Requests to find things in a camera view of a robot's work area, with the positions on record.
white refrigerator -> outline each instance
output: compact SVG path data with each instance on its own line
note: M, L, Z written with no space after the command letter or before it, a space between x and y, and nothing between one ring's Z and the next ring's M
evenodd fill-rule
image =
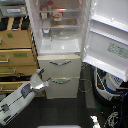
M128 0L26 0L48 99L77 97L81 62L128 80Z

drawer handle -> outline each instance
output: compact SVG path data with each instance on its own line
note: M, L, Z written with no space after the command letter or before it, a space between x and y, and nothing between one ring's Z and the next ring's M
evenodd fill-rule
M8 62L9 62L9 59L8 58L5 61L0 61L0 63L8 63Z
M56 63L56 62L50 62L51 64L54 64L54 65L58 65L58 66L62 66L62 65L65 65L65 64L68 64L68 63L70 63L71 61L66 61L66 62L64 62L64 63Z
M52 80L52 82L55 82L57 84L65 84L67 82L69 82L70 80L66 80L66 81L55 81L55 80Z
M0 92L14 92L15 91L15 90L3 90L3 87L4 86L1 87Z
M0 73L0 75L13 75L13 74L16 74L15 70L14 70L14 72L3 72L3 73Z

open refrigerator door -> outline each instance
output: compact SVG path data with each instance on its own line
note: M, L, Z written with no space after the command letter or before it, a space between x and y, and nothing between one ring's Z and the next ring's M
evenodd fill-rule
M83 62L128 80L128 1L92 0Z

label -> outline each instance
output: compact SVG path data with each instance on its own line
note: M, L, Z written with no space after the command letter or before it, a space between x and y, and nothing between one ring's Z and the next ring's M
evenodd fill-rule
M13 53L15 58L25 58L27 57L27 53Z
M8 69L13 69L12 67L8 68Z
M7 36L8 36L8 38L13 38L12 33L8 33Z
M125 48L121 48L120 46L116 44L110 43L108 47L108 52L118 55L124 59L128 59L128 50Z
M1 57L5 57L5 55L0 55Z
M20 13L20 9L7 9L8 13Z

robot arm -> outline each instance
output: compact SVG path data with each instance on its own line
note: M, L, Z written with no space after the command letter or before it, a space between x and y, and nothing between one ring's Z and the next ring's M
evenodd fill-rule
M7 125L16 117L35 97L36 93L42 92L49 86L49 80L43 82L40 76L44 70L34 73L30 83L23 83L16 91L11 93L0 102L0 126Z

